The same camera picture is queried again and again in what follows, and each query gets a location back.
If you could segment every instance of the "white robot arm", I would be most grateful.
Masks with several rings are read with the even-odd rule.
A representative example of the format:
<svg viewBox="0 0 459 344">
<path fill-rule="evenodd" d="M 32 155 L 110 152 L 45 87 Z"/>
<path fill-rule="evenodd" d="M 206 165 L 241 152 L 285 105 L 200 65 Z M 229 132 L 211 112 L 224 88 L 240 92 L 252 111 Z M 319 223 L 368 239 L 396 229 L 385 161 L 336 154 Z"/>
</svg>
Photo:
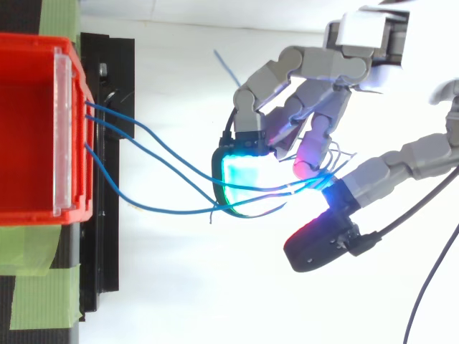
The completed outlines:
<svg viewBox="0 0 459 344">
<path fill-rule="evenodd" d="M 360 233 L 349 218 L 352 213 L 389 195 L 408 178 L 440 176 L 459 166 L 459 64 L 451 54 L 442 55 L 448 68 L 427 71 L 422 78 L 419 70 L 411 68 L 416 59 L 424 59 L 423 67 L 432 69 L 428 67 L 429 51 L 438 40 L 422 36 L 422 30 L 429 27 L 424 5 L 423 1 L 408 1 L 365 6 L 345 14 L 341 21 L 328 25 L 322 48 L 285 49 L 277 62 L 269 61 L 235 93 L 235 141 L 231 144 L 260 152 L 275 150 L 278 159 L 292 149 L 308 116 L 313 116 L 311 131 L 305 134 L 294 163 L 299 179 L 318 174 L 331 143 L 330 134 L 339 124 L 352 90 L 383 92 L 395 82 L 416 82 L 418 78 L 432 104 L 453 101 L 447 133 L 432 134 L 404 145 L 399 152 L 372 158 L 323 191 L 330 209 L 285 244 L 295 271 L 317 269 L 347 251 L 359 254 L 371 248 L 380 238 L 358 247 Z M 262 114 L 260 108 L 289 85 L 291 76 L 306 81 L 284 107 Z"/>
</svg>

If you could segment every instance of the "black cable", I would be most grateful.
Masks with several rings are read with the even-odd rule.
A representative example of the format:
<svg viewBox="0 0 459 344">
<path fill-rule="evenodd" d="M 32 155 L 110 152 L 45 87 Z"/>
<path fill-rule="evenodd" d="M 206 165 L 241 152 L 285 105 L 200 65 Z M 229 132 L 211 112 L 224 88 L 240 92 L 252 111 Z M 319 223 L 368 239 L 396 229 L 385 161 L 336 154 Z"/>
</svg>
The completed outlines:
<svg viewBox="0 0 459 344">
<path fill-rule="evenodd" d="M 396 229 L 398 226 L 403 224 L 411 216 L 415 215 L 419 210 L 421 210 L 426 204 L 433 200 L 441 191 L 443 191 L 451 182 L 459 176 L 459 166 L 456 167 L 453 172 L 450 173 L 448 177 L 445 178 L 436 188 L 429 192 L 426 197 L 419 201 L 415 206 L 413 206 L 409 211 L 401 215 L 397 220 L 392 222 L 389 226 L 381 229 L 380 231 L 374 231 L 370 234 L 365 234 L 358 236 L 357 238 L 351 240 L 347 245 L 349 252 L 355 257 L 363 254 L 370 249 L 372 249 L 378 242 L 381 241 L 382 237 Z"/>
<path fill-rule="evenodd" d="M 237 114 L 236 108 L 232 109 L 231 115 L 229 115 L 229 118 L 228 118 L 227 126 L 224 128 L 224 131 L 226 133 L 231 131 L 231 126 L 233 122 L 235 121 L 236 114 Z"/>
<path fill-rule="evenodd" d="M 441 191 L 443 191 L 446 186 L 450 185 L 454 179 L 459 176 L 459 166 L 455 168 L 453 172 L 450 173 L 448 177 L 445 178 L 436 188 L 434 188 L 429 194 L 424 197 L 419 203 L 413 206 L 409 211 L 401 215 L 397 220 L 392 222 L 389 226 L 383 228 L 381 231 L 378 232 L 379 237 L 383 237 L 384 235 L 390 233 L 394 229 L 396 229 L 399 225 L 404 223 L 408 220 L 411 216 L 415 215 L 419 210 L 421 210 L 426 204 L 428 204 L 431 200 L 433 200 Z"/>
<path fill-rule="evenodd" d="M 408 337 L 410 336 L 410 331 L 411 327 L 413 325 L 413 320 L 415 319 L 415 315 L 417 312 L 417 309 L 421 303 L 422 297 L 424 296 L 425 290 L 429 286 L 430 281 L 432 280 L 433 276 L 435 275 L 436 271 L 438 270 L 438 267 L 440 264 L 442 264 L 443 259 L 445 258 L 446 254 L 448 253 L 449 249 L 453 245 L 453 242 L 459 235 L 459 226 L 455 229 L 453 232 L 453 235 L 450 237 L 448 242 L 446 243 L 445 248 L 442 250 L 442 253 L 438 257 L 437 261 L 435 262 L 432 270 L 430 270 L 429 275 L 427 276 L 427 279 L 425 280 L 424 284 L 422 285 L 421 291 L 419 292 L 419 295 L 417 296 L 415 306 L 413 307 L 413 310 L 411 311 L 410 315 L 410 320 L 408 321 L 407 329 L 404 333 L 404 339 L 403 339 L 403 344 L 408 344 Z"/>
</svg>

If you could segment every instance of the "blue cable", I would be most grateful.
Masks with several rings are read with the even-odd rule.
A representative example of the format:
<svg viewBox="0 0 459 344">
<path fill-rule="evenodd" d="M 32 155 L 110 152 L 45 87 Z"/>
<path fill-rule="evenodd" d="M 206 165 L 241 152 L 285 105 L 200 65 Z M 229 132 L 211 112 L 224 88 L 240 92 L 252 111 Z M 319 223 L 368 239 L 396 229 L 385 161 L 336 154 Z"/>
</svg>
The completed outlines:
<svg viewBox="0 0 459 344">
<path fill-rule="evenodd" d="M 241 83 L 239 82 L 239 80 L 236 78 L 236 75 L 234 74 L 234 72 L 231 70 L 231 68 L 228 67 L 228 65 L 226 64 L 226 62 L 223 60 L 223 58 L 220 56 L 220 54 L 218 53 L 217 50 L 214 49 L 214 54 L 215 56 L 217 57 L 217 59 L 219 60 L 220 64 L 222 65 L 222 67 L 228 72 L 228 74 L 230 75 L 230 77 L 236 82 L 236 85 L 238 87 L 241 87 Z"/>
<path fill-rule="evenodd" d="M 140 148 L 141 150 L 143 150 L 144 152 L 146 152 L 147 154 L 149 154 L 150 156 L 153 156 L 155 159 L 159 160 L 160 162 L 162 162 L 164 165 L 166 165 L 167 167 L 169 167 L 173 172 L 177 173 L 182 179 L 184 179 L 189 185 L 191 185 L 195 190 L 197 190 L 206 200 L 208 200 L 209 202 L 211 202 L 212 204 L 214 204 L 214 206 L 219 206 L 219 204 L 217 202 L 215 202 L 211 197 L 209 197 L 209 195 L 207 195 L 203 190 L 200 189 L 200 187 L 198 187 L 196 184 L 194 184 L 192 181 L 190 181 L 182 172 L 180 172 L 177 168 L 175 168 L 173 165 L 171 165 L 170 163 L 168 163 L 167 161 L 165 161 L 162 157 L 156 155 L 155 153 L 153 153 L 151 150 L 145 148 L 143 145 L 141 145 L 140 143 L 138 143 L 137 141 L 135 141 L 132 137 L 129 136 L 129 134 L 127 134 L 126 132 L 122 131 L 121 129 L 115 127 L 114 125 L 111 125 L 110 123 L 107 123 L 105 122 L 104 120 L 101 120 L 99 118 L 94 118 L 94 117 L 91 117 L 89 115 L 86 115 L 86 118 L 89 119 L 89 120 L 93 120 L 94 122 L 96 122 L 97 124 L 99 125 L 103 125 L 107 128 L 110 128 L 111 130 L 115 131 L 116 133 L 120 134 L 121 136 L 123 136 L 124 138 L 128 139 L 130 142 L 132 142 L 135 146 L 137 146 L 138 148 Z M 259 214 L 259 215 L 242 215 L 242 214 L 237 214 L 237 213 L 234 213 L 232 211 L 227 211 L 227 214 L 233 216 L 233 217 L 237 217 L 237 218 L 240 218 L 240 219 L 256 219 L 256 218 L 259 218 L 259 217 L 263 217 L 263 216 L 267 216 L 267 215 L 270 215 L 270 214 L 273 214 L 275 213 L 276 211 L 279 211 L 281 210 L 284 205 L 286 205 L 286 203 L 284 204 L 281 204 L 280 206 L 277 206 L 276 208 L 274 209 L 271 209 L 269 211 L 266 211 L 265 213 L 262 213 L 262 214 Z"/>
<path fill-rule="evenodd" d="M 294 181 L 292 183 L 285 184 L 285 185 L 282 185 L 282 186 L 278 186 L 278 187 L 275 187 L 275 188 L 255 188 L 253 186 L 241 186 L 241 185 L 225 183 L 224 181 L 219 181 L 218 179 L 212 178 L 212 177 L 208 176 L 207 174 L 202 173 L 199 169 L 197 169 L 192 164 L 190 164 L 188 161 L 183 159 L 179 154 L 175 153 L 175 151 L 172 150 L 172 148 L 167 146 L 167 144 L 165 144 L 157 136 L 157 134 L 155 134 L 149 127 L 147 127 L 143 123 L 140 123 L 140 122 L 138 122 L 137 120 L 135 120 L 133 118 L 130 118 L 130 117 L 128 117 L 126 115 L 123 115 L 121 113 L 117 113 L 116 111 L 113 111 L 113 110 L 108 109 L 106 107 L 103 107 L 103 106 L 100 106 L 100 105 L 96 105 L 96 104 L 92 104 L 91 102 L 88 102 L 88 101 L 86 102 L 86 105 L 89 105 L 90 107 L 95 108 L 95 109 L 97 109 L 99 111 L 103 111 L 105 113 L 109 113 L 111 115 L 114 115 L 115 117 L 121 118 L 123 120 L 127 120 L 128 122 L 131 122 L 131 123 L 134 123 L 134 124 L 138 125 L 142 129 L 144 129 L 148 134 L 150 134 L 150 136 L 153 137 L 161 145 L 161 147 L 163 147 L 168 153 L 170 153 L 178 161 L 183 163 L 186 167 L 190 168 L 193 172 L 197 173 L 202 178 L 205 178 L 208 181 L 211 181 L 212 183 L 215 183 L 215 184 L 220 185 L 220 186 L 226 186 L 226 187 L 230 187 L 230 188 L 238 188 L 238 189 L 241 189 L 241 190 L 248 190 L 248 191 L 274 192 L 274 191 L 285 190 L 286 188 L 290 188 L 291 186 L 295 186 L 295 185 L 298 185 L 298 184 L 309 183 L 311 181 L 321 180 L 324 177 L 324 176 L 317 176 L 315 178 L 308 178 L 308 179 L 304 179 L 304 180 L 301 180 L 301 181 Z M 136 144 L 135 140 L 133 138 L 131 138 L 131 139 L 132 139 L 131 142 Z"/>
<path fill-rule="evenodd" d="M 327 177 L 325 177 L 317 186 L 314 187 L 316 190 L 321 190 L 323 186 L 326 186 L 327 183 L 345 166 L 348 164 L 349 161 L 355 156 L 353 154 L 348 160 L 344 161 L 336 170 L 330 173 Z"/>
<path fill-rule="evenodd" d="M 191 180 L 189 180 L 182 172 L 180 172 L 177 168 L 175 168 L 173 165 L 168 163 L 166 160 L 164 160 L 161 156 L 158 156 L 157 154 L 153 153 L 151 150 L 145 148 L 142 146 L 140 143 L 135 141 L 132 137 L 129 136 L 126 132 L 122 131 L 121 129 L 115 127 L 114 125 L 105 122 L 104 120 L 101 120 L 99 118 L 94 118 L 92 116 L 86 115 L 86 118 L 88 120 L 93 120 L 97 124 L 103 125 L 104 127 L 110 128 L 114 132 L 120 134 L 124 138 L 127 138 L 130 142 L 132 142 L 134 145 L 136 145 L 138 148 L 143 150 L 145 153 L 149 154 L 150 156 L 153 156 L 156 160 L 159 160 L 161 163 L 169 167 L 173 172 L 177 173 L 183 180 L 185 180 L 190 186 L 192 186 L 196 191 L 198 191 L 206 200 L 208 200 L 210 203 L 214 204 L 215 206 L 218 206 L 219 204 L 215 202 L 207 193 L 205 193 L 198 185 L 193 183 Z"/>
<path fill-rule="evenodd" d="M 213 211 L 221 211 L 221 210 L 228 210 L 228 209 L 232 209 L 236 206 L 242 206 L 244 204 L 249 204 L 249 203 L 252 203 L 252 202 L 256 202 L 256 201 L 261 201 L 262 199 L 271 199 L 271 198 L 277 198 L 277 197 L 286 197 L 286 196 L 291 196 L 291 195 L 294 195 L 294 194 L 298 194 L 300 193 L 302 190 L 306 189 L 309 187 L 308 184 L 296 189 L 294 192 L 285 192 L 285 193 L 272 193 L 272 194 L 268 194 L 268 195 L 264 195 L 264 196 L 259 196 L 259 197 L 255 197 L 253 199 L 248 199 L 246 201 L 241 201 L 241 202 L 237 202 L 237 203 L 234 203 L 234 204 L 228 204 L 226 206 L 216 206 L 216 207 L 213 207 L 213 208 L 208 208 L 208 209 L 198 209 L 198 210 L 189 210 L 189 211 L 179 211 L 179 210 L 170 210 L 170 209 L 160 209 L 160 208 L 154 208 L 154 207 L 151 207 L 151 206 L 145 206 L 143 204 L 140 204 L 140 203 L 137 203 L 136 201 L 133 201 L 132 199 L 130 199 L 129 197 L 127 197 L 123 192 L 121 192 L 121 190 L 116 186 L 116 183 L 113 181 L 113 179 L 110 177 L 110 174 L 108 173 L 108 171 L 105 169 L 102 161 L 100 161 L 100 159 L 98 158 L 98 156 L 94 153 L 94 151 L 91 149 L 91 147 L 85 143 L 85 148 L 86 150 L 88 151 L 88 153 L 93 157 L 94 161 L 97 163 L 99 169 L 102 171 L 105 179 L 107 179 L 107 182 L 109 183 L 109 185 L 111 186 L 111 188 L 122 198 L 124 199 L 126 202 L 132 204 L 133 206 L 137 207 L 137 208 L 140 208 L 140 209 L 143 209 L 143 210 L 147 210 L 147 211 L 152 211 L 152 212 L 156 212 L 156 213 L 162 213 L 162 214 L 170 214 L 170 215 L 195 215 L 195 214 L 204 214 L 204 213 L 210 213 L 210 212 L 213 212 Z"/>
</svg>

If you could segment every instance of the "red plastic bin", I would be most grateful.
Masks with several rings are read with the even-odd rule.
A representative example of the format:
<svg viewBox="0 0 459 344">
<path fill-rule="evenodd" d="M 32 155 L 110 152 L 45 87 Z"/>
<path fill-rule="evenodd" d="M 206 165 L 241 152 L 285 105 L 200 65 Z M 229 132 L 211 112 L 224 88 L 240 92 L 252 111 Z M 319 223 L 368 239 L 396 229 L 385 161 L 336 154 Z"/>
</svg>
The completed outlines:
<svg viewBox="0 0 459 344">
<path fill-rule="evenodd" d="M 70 40 L 0 34 L 0 226 L 92 216 L 86 100 L 93 97 Z"/>
</svg>

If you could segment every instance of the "green tape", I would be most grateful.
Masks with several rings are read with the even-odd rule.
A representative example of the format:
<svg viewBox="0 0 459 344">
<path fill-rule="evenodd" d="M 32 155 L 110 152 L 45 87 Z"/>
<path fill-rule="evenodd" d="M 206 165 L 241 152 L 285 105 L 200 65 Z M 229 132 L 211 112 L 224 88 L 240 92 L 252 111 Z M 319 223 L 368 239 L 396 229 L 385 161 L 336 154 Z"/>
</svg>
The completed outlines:
<svg viewBox="0 0 459 344">
<path fill-rule="evenodd" d="M 0 276 L 45 276 L 61 226 L 0 227 Z"/>
<path fill-rule="evenodd" d="M 78 0 L 43 0 L 39 34 L 68 37 L 76 43 L 80 34 Z"/>
<path fill-rule="evenodd" d="M 80 265 L 17 277 L 10 330 L 72 328 L 80 319 Z"/>
</svg>

